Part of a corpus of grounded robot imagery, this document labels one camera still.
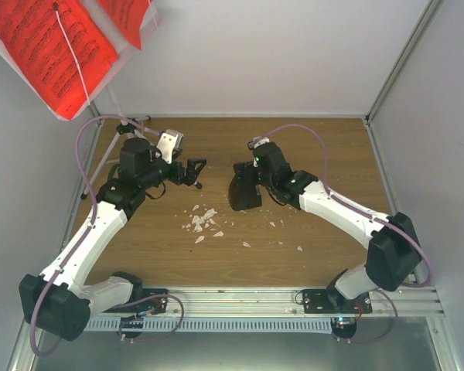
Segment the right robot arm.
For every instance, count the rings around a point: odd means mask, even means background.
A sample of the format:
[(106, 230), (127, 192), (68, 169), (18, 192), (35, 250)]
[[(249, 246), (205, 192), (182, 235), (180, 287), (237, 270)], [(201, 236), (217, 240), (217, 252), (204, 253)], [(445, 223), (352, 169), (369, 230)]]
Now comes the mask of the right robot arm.
[(327, 304), (334, 312), (344, 313), (355, 298), (369, 291), (396, 291), (424, 260), (413, 223), (405, 214), (388, 216), (364, 208), (315, 175), (292, 170), (281, 149), (268, 139), (252, 141), (248, 147), (254, 157), (246, 176), (254, 194), (251, 206), (260, 206), (259, 189), (264, 187), (276, 203), (324, 219), (366, 250), (364, 263), (339, 273), (327, 286)]

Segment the clear plastic metronome cover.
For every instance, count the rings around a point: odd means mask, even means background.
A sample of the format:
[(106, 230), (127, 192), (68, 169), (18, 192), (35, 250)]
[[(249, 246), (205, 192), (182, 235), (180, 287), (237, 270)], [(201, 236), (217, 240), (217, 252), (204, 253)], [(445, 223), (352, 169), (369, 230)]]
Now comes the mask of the clear plastic metronome cover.
[(261, 173), (257, 166), (253, 167), (254, 175), (252, 176), (254, 183), (254, 208), (262, 206), (261, 196)]

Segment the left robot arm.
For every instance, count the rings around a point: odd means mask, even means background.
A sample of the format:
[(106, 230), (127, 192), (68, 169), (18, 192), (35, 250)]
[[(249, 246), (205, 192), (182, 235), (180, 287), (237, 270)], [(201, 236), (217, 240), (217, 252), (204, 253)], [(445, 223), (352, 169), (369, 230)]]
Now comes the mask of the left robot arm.
[(149, 190), (171, 182), (199, 188), (198, 176), (206, 159), (178, 160), (180, 139), (161, 135), (157, 145), (143, 138), (124, 142), (119, 162), (100, 187), (88, 217), (59, 256), (38, 276), (27, 274), (19, 284), (25, 320), (73, 341), (91, 318), (107, 310), (140, 311), (142, 280), (117, 272), (99, 284), (86, 283), (92, 267), (114, 236), (150, 198)]

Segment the black metronome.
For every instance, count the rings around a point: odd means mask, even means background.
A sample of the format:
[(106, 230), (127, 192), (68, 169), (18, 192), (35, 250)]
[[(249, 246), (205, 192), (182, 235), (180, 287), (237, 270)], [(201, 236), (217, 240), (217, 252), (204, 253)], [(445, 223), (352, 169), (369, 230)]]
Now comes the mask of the black metronome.
[(254, 196), (247, 194), (247, 165), (253, 162), (234, 164), (234, 177), (228, 187), (228, 201), (233, 211), (254, 209)]

